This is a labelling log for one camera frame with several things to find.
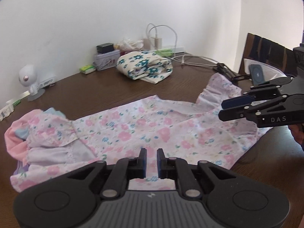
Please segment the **white power adapter left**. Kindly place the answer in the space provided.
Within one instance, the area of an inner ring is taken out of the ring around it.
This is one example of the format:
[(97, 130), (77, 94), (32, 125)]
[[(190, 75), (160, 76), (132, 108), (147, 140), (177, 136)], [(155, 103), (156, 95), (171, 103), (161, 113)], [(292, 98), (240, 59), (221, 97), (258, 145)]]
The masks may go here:
[(148, 51), (151, 50), (151, 42), (148, 38), (144, 38), (143, 43), (144, 43), (145, 50), (148, 50)]

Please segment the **lavender tin box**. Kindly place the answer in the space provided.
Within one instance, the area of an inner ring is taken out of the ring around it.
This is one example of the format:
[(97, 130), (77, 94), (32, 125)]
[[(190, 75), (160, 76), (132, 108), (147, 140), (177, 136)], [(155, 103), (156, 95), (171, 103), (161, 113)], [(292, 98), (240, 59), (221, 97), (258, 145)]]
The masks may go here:
[(93, 66), (97, 71), (115, 67), (120, 56), (118, 49), (105, 54), (95, 54)]

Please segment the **pink floral dress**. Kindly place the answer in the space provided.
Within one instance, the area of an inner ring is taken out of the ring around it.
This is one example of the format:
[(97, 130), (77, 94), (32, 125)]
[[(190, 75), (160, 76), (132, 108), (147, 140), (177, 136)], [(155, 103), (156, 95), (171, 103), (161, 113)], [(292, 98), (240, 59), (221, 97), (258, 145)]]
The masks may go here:
[(190, 164), (207, 160), (230, 169), (267, 132), (251, 121), (219, 119), (222, 101), (240, 93), (223, 75), (214, 74), (195, 103), (150, 96), (77, 120), (41, 113), (28, 122), (27, 162), (36, 163), (30, 154), (49, 149), (67, 150), (67, 161), (13, 174), (10, 182), (21, 192), (97, 160), (114, 164), (134, 157), (142, 148), (147, 150), (147, 174), (130, 182), (133, 190), (174, 188), (171, 180), (158, 178), (160, 148), (167, 157), (183, 158)]

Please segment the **black charger block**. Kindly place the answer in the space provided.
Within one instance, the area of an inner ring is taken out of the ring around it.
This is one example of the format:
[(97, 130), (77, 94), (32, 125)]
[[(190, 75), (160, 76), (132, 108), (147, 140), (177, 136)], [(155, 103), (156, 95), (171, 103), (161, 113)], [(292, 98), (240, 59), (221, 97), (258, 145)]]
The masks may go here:
[(96, 46), (96, 50), (98, 54), (106, 54), (108, 52), (114, 51), (113, 43), (104, 43)]

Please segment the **white round robot toy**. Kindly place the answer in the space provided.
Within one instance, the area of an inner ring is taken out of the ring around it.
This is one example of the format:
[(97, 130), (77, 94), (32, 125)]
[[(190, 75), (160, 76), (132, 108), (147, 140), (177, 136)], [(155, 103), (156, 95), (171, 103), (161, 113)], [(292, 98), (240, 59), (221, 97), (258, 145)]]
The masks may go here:
[(20, 69), (19, 82), (22, 86), (28, 88), (28, 101), (34, 101), (45, 93), (45, 89), (41, 89), (40, 84), (38, 83), (37, 71), (31, 64), (25, 65)]

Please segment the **green tissue pack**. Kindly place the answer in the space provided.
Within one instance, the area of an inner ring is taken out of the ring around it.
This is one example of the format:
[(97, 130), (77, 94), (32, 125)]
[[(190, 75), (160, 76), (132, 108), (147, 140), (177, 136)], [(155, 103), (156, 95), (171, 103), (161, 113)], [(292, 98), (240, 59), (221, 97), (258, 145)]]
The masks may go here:
[(79, 72), (82, 74), (85, 74), (85, 75), (90, 74), (95, 71), (96, 71), (96, 68), (94, 65), (85, 65), (79, 69)]

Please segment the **white power adapter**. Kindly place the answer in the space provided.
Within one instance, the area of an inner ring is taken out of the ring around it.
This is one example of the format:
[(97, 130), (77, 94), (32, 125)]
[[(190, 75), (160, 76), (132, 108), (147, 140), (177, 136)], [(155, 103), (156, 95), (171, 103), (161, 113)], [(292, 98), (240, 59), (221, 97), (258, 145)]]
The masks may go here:
[(162, 49), (162, 38), (154, 37), (154, 48), (156, 50)]
[(148, 50), (148, 51), (151, 50), (151, 42), (148, 38), (144, 38), (143, 43), (144, 43), (145, 50)]

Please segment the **white power strip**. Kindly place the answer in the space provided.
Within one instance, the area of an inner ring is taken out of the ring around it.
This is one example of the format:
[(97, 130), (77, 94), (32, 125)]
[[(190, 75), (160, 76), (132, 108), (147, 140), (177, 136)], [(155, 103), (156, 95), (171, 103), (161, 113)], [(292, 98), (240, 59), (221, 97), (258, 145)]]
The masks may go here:
[(169, 46), (165, 46), (163, 49), (165, 49), (165, 50), (171, 50), (173, 53), (176, 53), (176, 54), (184, 52), (184, 47), (183, 46), (181, 46), (181, 47), (174, 47), (174, 46), (169, 47)]

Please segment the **white power adapter right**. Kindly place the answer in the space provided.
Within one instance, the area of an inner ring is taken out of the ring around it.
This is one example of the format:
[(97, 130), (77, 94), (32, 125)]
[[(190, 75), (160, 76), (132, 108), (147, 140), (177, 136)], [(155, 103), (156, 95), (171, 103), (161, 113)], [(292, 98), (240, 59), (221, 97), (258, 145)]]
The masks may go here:
[(154, 48), (156, 50), (162, 49), (162, 38), (154, 37)]

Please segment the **white small device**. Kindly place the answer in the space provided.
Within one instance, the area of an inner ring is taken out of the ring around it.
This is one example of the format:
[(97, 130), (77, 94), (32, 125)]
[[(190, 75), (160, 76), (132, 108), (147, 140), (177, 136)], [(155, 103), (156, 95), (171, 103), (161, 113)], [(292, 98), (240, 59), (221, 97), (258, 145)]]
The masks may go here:
[(54, 85), (56, 83), (56, 81), (57, 81), (57, 79), (55, 76), (47, 78), (47, 79), (39, 82), (39, 88), (43, 89), (48, 86)]

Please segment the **pink blue purple garment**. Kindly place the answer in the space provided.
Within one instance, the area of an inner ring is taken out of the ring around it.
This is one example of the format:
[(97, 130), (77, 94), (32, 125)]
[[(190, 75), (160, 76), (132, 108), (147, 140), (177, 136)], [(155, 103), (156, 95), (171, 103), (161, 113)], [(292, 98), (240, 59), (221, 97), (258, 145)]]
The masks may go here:
[(58, 151), (56, 149), (49, 149), (40, 154), (38, 154), (37, 151), (30, 154), (31, 159), (38, 160), (36, 163), (27, 162), (27, 155), (29, 153), (26, 141), (29, 135), (28, 122), (41, 113), (51, 114), (66, 119), (66, 116), (62, 112), (57, 111), (54, 108), (49, 108), (46, 111), (35, 109), (14, 121), (4, 133), (7, 152), (18, 161), (17, 169), (14, 172), (15, 175), (25, 173), (29, 170), (34, 170), (38, 166), (64, 164), (67, 161), (67, 150), (62, 149)]

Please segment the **dark wooden chair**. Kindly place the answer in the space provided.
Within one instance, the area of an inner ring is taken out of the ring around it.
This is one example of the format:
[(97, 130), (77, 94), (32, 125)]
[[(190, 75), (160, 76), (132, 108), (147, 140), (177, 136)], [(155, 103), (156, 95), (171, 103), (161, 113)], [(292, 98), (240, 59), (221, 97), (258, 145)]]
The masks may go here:
[(239, 73), (250, 74), (251, 65), (262, 68), (265, 81), (297, 76), (297, 63), (292, 50), (269, 39), (248, 33)]

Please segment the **folded teal floral cloth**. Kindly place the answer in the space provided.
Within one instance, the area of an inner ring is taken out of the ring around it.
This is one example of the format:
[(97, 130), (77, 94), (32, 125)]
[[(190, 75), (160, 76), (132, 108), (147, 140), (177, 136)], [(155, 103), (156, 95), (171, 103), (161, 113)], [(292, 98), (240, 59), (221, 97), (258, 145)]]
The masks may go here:
[(157, 84), (173, 72), (171, 60), (151, 51), (132, 51), (120, 56), (116, 69), (132, 80)]

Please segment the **black wireless charger stand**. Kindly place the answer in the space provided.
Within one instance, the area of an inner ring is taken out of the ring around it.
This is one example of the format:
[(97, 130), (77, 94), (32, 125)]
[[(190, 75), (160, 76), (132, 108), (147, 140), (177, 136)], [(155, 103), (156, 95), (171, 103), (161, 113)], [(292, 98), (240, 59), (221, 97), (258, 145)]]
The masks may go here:
[(253, 85), (257, 86), (265, 82), (261, 65), (251, 64), (249, 66), (249, 71)]

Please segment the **crumpled white tissue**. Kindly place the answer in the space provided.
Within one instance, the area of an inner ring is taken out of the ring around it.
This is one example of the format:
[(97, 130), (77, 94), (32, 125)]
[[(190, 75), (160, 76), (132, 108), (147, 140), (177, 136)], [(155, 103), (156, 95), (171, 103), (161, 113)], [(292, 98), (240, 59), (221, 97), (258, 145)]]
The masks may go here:
[(115, 44), (115, 48), (120, 51), (140, 51), (143, 47), (143, 40), (131, 40), (130, 38), (125, 38)]

